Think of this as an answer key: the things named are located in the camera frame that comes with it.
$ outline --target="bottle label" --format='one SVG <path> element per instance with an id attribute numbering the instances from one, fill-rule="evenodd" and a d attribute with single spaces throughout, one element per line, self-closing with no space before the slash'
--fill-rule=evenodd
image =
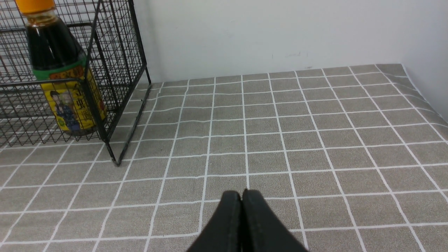
<path id="1" fill-rule="evenodd" d="M 39 80 L 64 78 L 84 79 L 84 65 L 85 60 L 82 60 L 57 70 L 35 70 L 33 72 Z M 89 80 L 88 84 L 98 107 L 101 120 L 104 120 L 107 116 L 107 111 L 90 69 L 87 72 L 87 79 Z M 82 130 L 87 130 L 95 126 L 95 121 L 92 118 L 79 82 L 45 83 L 41 84 L 41 88 L 45 93 L 48 104 L 61 130 L 69 131 L 73 135 L 82 135 Z"/>

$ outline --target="white wall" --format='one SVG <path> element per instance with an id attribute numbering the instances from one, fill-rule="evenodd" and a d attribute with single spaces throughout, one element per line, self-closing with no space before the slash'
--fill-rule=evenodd
<path id="1" fill-rule="evenodd" d="M 448 107 L 446 0 L 135 1 L 156 82 L 403 62 Z"/>
<path id="2" fill-rule="evenodd" d="M 423 96 L 448 121 L 448 1 L 409 2 L 401 61 Z"/>

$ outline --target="soy sauce bottle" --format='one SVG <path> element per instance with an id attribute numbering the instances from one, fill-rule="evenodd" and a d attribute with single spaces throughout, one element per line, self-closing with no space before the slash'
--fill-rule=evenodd
<path id="1" fill-rule="evenodd" d="M 26 17 L 26 35 L 31 68 L 37 80 L 64 78 L 84 79 L 98 107 L 101 120 L 107 111 L 90 69 L 85 69 L 86 54 L 64 22 L 55 15 L 53 0 L 16 0 Z M 80 83 L 41 84 L 45 97 L 61 130 L 73 136 L 96 131 L 96 125 L 85 100 Z"/>

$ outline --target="orange bottle cap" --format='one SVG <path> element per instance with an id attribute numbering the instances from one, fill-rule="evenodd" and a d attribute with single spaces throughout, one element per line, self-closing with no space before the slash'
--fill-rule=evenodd
<path id="1" fill-rule="evenodd" d="M 31 14 L 54 8 L 54 0 L 16 0 L 22 14 Z"/>

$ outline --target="wire grid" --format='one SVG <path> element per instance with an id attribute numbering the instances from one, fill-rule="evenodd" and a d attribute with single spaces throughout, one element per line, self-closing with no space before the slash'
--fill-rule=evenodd
<path id="1" fill-rule="evenodd" d="M 8 177 L 3 187 L 0 187 L 0 190 L 10 190 L 9 192 L 12 193 L 12 190 L 28 189 L 32 191 L 33 197 L 29 197 L 31 198 L 29 202 L 25 200 L 27 205 L 23 210 L 2 211 L 0 213 L 5 216 L 20 215 L 4 238 L 3 246 L 12 246 L 12 248 L 17 246 L 18 248 L 20 245 L 33 245 L 39 248 L 36 250 L 52 251 L 61 244 L 67 246 L 72 244 L 74 248 L 81 248 L 88 243 L 86 248 L 88 251 L 108 250 L 108 246 L 113 246 L 114 249 L 122 248 L 122 250 L 132 248 L 133 251 L 164 251 L 168 248 L 184 251 L 208 221 L 211 212 L 219 201 L 222 190 L 242 191 L 245 187 L 248 187 L 261 190 L 283 223 L 300 241 L 314 251 L 320 251 L 318 245 L 327 244 L 326 242 L 333 242 L 332 245 L 336 248 L 349 245 L 350 247 L 344 248 L 352 251 L 377 251 L 379 247 L 375 247 L 376 244 L 389 248 L 389 251 L 393 251 L 393 248 L 395 250 L 399 248 L 402 251 L 430 250 L 428 248 L 431 248 L 432 245 L 427 242 L 428 236 L 437 237 L 439 234 L 425 234 L 417 229 L 427 227 L 437 230 L 436 228 L 440 227 L 440 229 L 444 228 L 445 230 L 445 232 L 442 231 L 442 237 L 447 234 L 448 216 L 445 212 L 437 212 L 437 215 L 432 215 L 432 211 L 437 211 L 436 207 L 447 208 L 448 187 L 444 187 L 443 181 L 429 171 L 437 167 L 447 167 L 448 159 L 443 154 L 428 158 L 419 152 L 422 151 L 421 147 L 427 147 L 430 152 L 436 152 L 437 149 L 433 147 L 435 145 L 441 149 L 443 147 L 446 149 L 448 124 L 440 121 L 433 110 L 425 107 L 427 103 L 424 100 L 420 104 L 411 102 L 416 97 L 422 99 L 415 93 L 415 89 L 391 82 L 388 79 L 391 76 L 383 75 L 379 70 L 335 76 L 321 71 L 318 77 L 298 77 L 296 76 L 297 72 L 292 73 L 295 77 L 287 77 L 291 73 L 263 74 L 255 77 L 238 76 L 239 82 L 217 83 L 219 78 L 211 78 L 155 85 L 156 96 L 150 98 L 152 106 L 148 108 L 147 113 L 149 115 L 146 123 L 141 125 L 143 130 L 134 139 L 134 143 L 136 143 L 134 151 L 125 158 L 128 165 L 121 170 L 114 169 L 114 173 L 111 172 L 110 167 L 107 167 L 110 161 L 100 159 L 103 143 L 70 143 L 37 148 L 40 151 L 47 148 L 59 149 L 59 154 L 54 157 L 56 163 L 52 163 L 46 158 L 41 158 L 41 160 L 47 160 L 46 162 L 33 162 L 36 158 L 33 156 L 33 151 L 36 150 L 33 149 L 30 152 L 29 147 L 13 147 L 4 150 L 16 153 L 24 151 L 22 156 L 26 156 L 24 156 L 22 162 L 20 159 L 17 159 L 15 163 L 14 160 L 9 161 L 10 163 L 7 165 L 13 165 L 13 173 Z M 360 81 L 360 79 L 365 80 L 366 76 L 375 78 L 378 74 L 383 77 L 384 82 L 376 80 L 377 83 L 369 84 Z M 356 79 L 357 84 L 336 85 L 333 82 L 334 79 L 332 78 L 344 76 L 351 76 Z M 326 86 L 306 87 L 305 83 L 313 79 L 324 81 L 323 83 L 326 83 Z M 288 86 L 285 83 L 292 83 L 295 86 Z M 256 84 L 258 88 L 264 86 L 267 89 L 264 92 L 251 92 L 250 86 L 253 84 Z M 352 97 L 354 94 L 351 94 L 351 97 L 346 97 L 347 93 L 340 93 L 342 89 L 362 90 L 364 92 L 363 97 Z M 375 95 L 378 90 L 388 94 Z M 299 91 L 302 95 L 293 96 L 296 99 L 294 102 L 280 101 L 281 98 L 286 97 L 286 93 L 293 91 Z M 313 97 L 313 91 L 317 91 L 317 94 L 322 96 L 326 95 L 326 91 L 329 91 L 333 93 L 333 98 L 320 99 Z M 264 100 L 253 99 L 254 96 L 262 95 L 266 95 Z M 402 100 L 403 103 L 392 103 L 393 108 L 386 109 L 384 108 L 385 104 L 391 105 L 382 102 L 382 99 L 386 98 L 390 101 Z M 353 111 L 353 106 L 346 103 L 359 99 L 364 99 L 365 102 L 369 101 L 375 107 L 371 110 L 358 107 L 357 111 Z M 339 106 L 336 109 L 332 106 L 324 106 L 329 101 L 337 103 Z M 315 104 L 322 105 L 328 112 L 317 112 Z M 293 109 L 285 110 L 283 106 L 289 106 Z M 256 111 L 252 109 L 254 107 L 270 107 L 272 110 L 263 110 L 259 111 L 259 114 L 254 114 L 254 111 Z M 232 113 L 231 109 L 233 108 L 241 110 L 241 114 Z M 219 111 L 223 109 L 228 109 L 227 113 L 224 114 L 227 118 L 223 118 L 222 111 Z M 406 118 L 402 124 L 393 121 L 395 116 L 408 112 L 413 112 L 417 116 Z M 355 113 L 364 114 L 364 119 L 367 119 L 370 113 L 379 113 L 386 125 L 357 126 L 353 117 Z M 332 115 L 341 115 L 346 118 L 349 125 L 340 127 L 336 125 L 337 121 L 328 121 L 322 124 L 318 120 L 321 116 Z M 282 123 L 285 118 L 299 118 L 299 121 L 304 122 L 306 117 L 309 117 L 310 120 L 313 118 L 310 124 L 312 128 L 309 130 L 290 130 Z M 276 130 L 269 127 L 267 119 L 274 119 Z M 254 127 L 253 122 L 256 120 L 260 121 L 259 126 L 262 127 Z M 242 122 L 246 131 L 243 131 L 244 134 L 229 132 L 237 127 L 220 128 L 219 125 L 223 122 L 229 122 L 230 125 L 234 126 Z M 206 127 L 202 132 L 188 131 L 188 129 L 194 127 L 185 128 L 185 126 L 192 126 L 194 123 L 196 125 L 206 125 Z M 435 138 L 429 141 L 431 137 L 428 132 L 424 136 L 429 139 L 425 141 L 409 140 L 406 138 L 406 134 L 401 131 L 398 132 L 399 129 L 414 126 L 429 127 Z M 384 143 L 369 144 L 367 141 L 370 138 L 361 134 L 361 131 L 366 129 L 392 130 L 391 136 L 395 136 L 398 141 L 388 143 L 387 139 L 377 136 L 381 139 L 379 141 Z M 343 132 L 347 130 L 357 132 L 355 139 L 359 142 L 358 145 L 343 146 L 343 139 L 336 138 L 340 146 L 333 146 L 332 142 L 328 142 L 328 138 L 324 137 L 324 134 L 329 132 L 337 133 L 339 137 L 343 137 L 346 136 Z M 293 138 L 294 135 L 302 134 L 301 136 L 306 136 L 303 133 L 314 133 L 314 135 L 320 137 L 317 138 L 316 142 L 307 138 L 290 141 L 290 139 L 295 139 Z M 264 136 L 275 136 L 277 140 L 275 142 L 267 139 L 264 141 L 253 140 L 256 137 Z M 237 138 L 239 139 L 238 144 L 235 142 L 234 144 L 220 145 L 218 142 L 223 139 Z M 315 144 L 315 146 L 295 146 L 291 143 L 307 143 Z M 391 147 L 405 148 L 407 154 L 402 153 L 396 158 L 375 155 L 375 150 Z M 75 150 L 81 148 L 85 149 L 86 152 L 91 152 L 91 154 L 88 157 L 82 157 L 82 154 L 79 154 L 78 158 L 74 158 L 77 161 L 73 161 L 73 158 L 68 159 L 71 155 L 76 154 Z M 341 165 L 338 156 L 332 155 L 335 151 L 346 151 L 346 153 L 355 155 L 354 150 L 364 150 L 366 155 L 350 165 Z M 298 161 L 294 157 L 298 153 L 306 152 L 326 153 L 323 156 L 325 164 L 322 163 L 320 167 L 315 167 L 314 163 L 310 162 L 316 160 L 310 158 L 307 160 L 310 161 L 307 165 L 297 168 Z M 266 166 L 263 163 L 254 165 L 248 162 L 248 159 L 256 154 L 272 156 L 275 153 L 282 154 L 280 159 L 276 160 L 276 163 Z M 226 160 L 231 161 L 232 157 L 237 155 L 242 156 L 243 160 L 245 159 L 242 164 L 246 163 L 246 165 L 241 167 L 229 165 L 222 166 L 220 170 L 216 169 L 216 157 L 228 158 Z M 404 165 L 402 160 L 407 159 L 405 158 L 407 155 L 410 155 L 407 158 L 411 161 Z M 204 160 L 201 169 L 199 169 L 201 171 L 197 173 L 193 172 L 192 168 L 185 168 L 188 160 L 194 158 L 203 158 Z M 281 159 L 286 162 L 284 165 L 280 163 Z M 382 160 L 393 163 L 385 165 L 380 163 Z M 86 165 L 86 168 L 80 170 L 78 175 L 82 176 L 78 182 L 60 183 L 51 181 L 61 176 L 61 174 L 56 173 L 64 168 L 63 165 L 74 167 L 74 165 L 82 164 Z M 38 169 L 44 169 L 45 165 L 49 165 L 49 168 L 47 169 L 48 172 L 44 174 L 46 177 L 42 184 L 30 185 L 25 180 L 17 184 L 18 178 L 24 176 L 20 174 L 20 167 L 25 166 L 29 169 L 38 166 Z M 269 167 L 269 169 L 262 171 L 259 170 L 259 166 Z M 149 174 L 142 173 L 136 176 L 136 171 L 145 171 L 147 167 L 151 167 Z M 385 176 L 386 173 L 393 171 L 412 172 L 415 175 L 417 170 L 423 176 L 423 178 L 419 177 L 422 187 L 414 184 L 403 190 L 397 188 L 397 183 L 400 182 L 401 177 Z M 376 176 L 370 175 L 368 178 L 386 189 L 376 191 L 369 188 L 366 191 L 350 191 L 351 185 L 362 186 L 360 185 L 362 181 L 342 179 L 343 175 L 350 174 L 353 171 L 372 171 L 376 173 Z M 309 176 L 315 179 L 304 179 Z M 45 194 L 44 191 L 62 191 L 64 188 L 68 189 L 70 187 L 75 187 L 77 190 L 74 194 L 70 194 L 68 199 L 65 199 L 67 202 L 66 208 L 65 206 L 57 208 L 53 205 L 36 208 L 36 205 L 39 206 L 39 204 L 45 202 L 45 198 L 40 197 Z M 86 198 L 87 194 L 89 196 L 99 195 L 100 202 L 94 201 L 95 197 Z M 428 206 L 421 204 L 418 200 L 406 200 L 406 198 L 413 196 L 419 196 L 418 200 L 422 200 L 421 197 L 431 197 L 431 204 Z M 389 202 L 378 202 L 375 199 L 387 199 Z M 364 206 L 363 202 L 372 205 Z M 367 208 L 376 209 L 382 215 L 371 217 L 369 214 L 372 213 L 368 212 Z M 322 212 L 323 209 L 328 210 L 327 213 L 331 214 L 316 214 L 316 212 Z M 422 209 L 429 215 L 413 214 L 413 211 L 419 213 L 418 209 Z M 18 234 L 23 225 L 26 224 L 26 216 L 33 214 L 36 216 L 51 215 L 54 216 L 55 221 L 52 222 L 53 225 L 50 224 L 52 228 L 43 237 L 33 237 L 28 241 L 23 241 Z M 97 214 L 95 215 L 96 218 L 87 220 L 76 218 L 77 223 L 70 222 L 76 216 L 91 217 L 94 214 Z M 338 222 L 341 220 L 340 216 L 346 216 L 345 222 Z M 76 232 L 78 223 L 80 230 L 89 231 L 88 236 L 84 236 L 84 232 L 82 234 Z M 70 229 L 68 228 L 69 225 L 76 227 Z"/>
<path id="2" fill-rule="evenodd" d="M 56 1 L 57 15 L 86 53 L 96 6 L 97 1 Z M 31 72 L 23 29 L 25 22 L 15 1 L 0 3 L 0 18 L 0 146 L 98 138 L 97 133 L 69 136 L 57 127 L 48 102 Z M 95 30 L 89 64 L 108 111 L 104 127 L 110 138 L 144 70 L 129 1 L 100 1 Z"/>

